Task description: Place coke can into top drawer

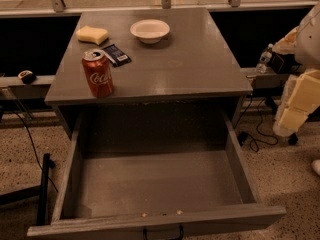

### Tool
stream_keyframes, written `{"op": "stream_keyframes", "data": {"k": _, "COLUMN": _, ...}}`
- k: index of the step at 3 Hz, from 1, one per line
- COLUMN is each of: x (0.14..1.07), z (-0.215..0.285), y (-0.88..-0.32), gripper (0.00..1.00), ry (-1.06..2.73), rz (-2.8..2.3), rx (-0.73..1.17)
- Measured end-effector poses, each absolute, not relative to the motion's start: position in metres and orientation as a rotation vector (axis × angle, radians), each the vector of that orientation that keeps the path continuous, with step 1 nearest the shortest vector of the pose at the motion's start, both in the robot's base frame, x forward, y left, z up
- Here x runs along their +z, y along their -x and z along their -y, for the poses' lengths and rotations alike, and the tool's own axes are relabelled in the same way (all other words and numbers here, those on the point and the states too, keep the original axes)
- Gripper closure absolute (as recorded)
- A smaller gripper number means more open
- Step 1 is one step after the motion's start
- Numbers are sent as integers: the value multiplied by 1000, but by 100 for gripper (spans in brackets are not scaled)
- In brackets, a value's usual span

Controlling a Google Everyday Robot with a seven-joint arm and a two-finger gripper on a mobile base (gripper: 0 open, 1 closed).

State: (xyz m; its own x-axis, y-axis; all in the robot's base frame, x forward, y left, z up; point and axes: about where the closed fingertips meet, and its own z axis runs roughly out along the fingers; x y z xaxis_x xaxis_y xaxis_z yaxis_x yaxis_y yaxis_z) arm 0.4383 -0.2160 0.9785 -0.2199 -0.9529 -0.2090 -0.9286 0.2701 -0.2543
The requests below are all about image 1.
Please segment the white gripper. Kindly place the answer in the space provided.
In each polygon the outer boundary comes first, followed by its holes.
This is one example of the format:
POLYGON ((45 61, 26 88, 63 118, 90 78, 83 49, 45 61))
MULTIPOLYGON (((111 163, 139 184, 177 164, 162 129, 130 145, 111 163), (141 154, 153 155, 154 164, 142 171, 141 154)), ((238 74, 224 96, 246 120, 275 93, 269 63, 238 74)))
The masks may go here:
POLYGON ((278 106, 273 132, 288 137, 299 130, 308 115, 320 106, 320 71, 308 69, 299 77, 290 75, 278 106))

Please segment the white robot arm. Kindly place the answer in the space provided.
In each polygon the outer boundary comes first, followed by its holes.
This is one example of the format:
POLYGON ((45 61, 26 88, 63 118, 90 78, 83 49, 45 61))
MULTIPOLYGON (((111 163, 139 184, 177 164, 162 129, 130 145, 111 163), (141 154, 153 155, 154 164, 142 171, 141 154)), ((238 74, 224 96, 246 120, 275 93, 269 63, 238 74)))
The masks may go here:
POLYGON ((300 76, 289 76, 275 116, 273 132, 288 137, 320 106, 320 3, 272 50, 281 55, 293 54, 295 61, 305 67, 300 76))

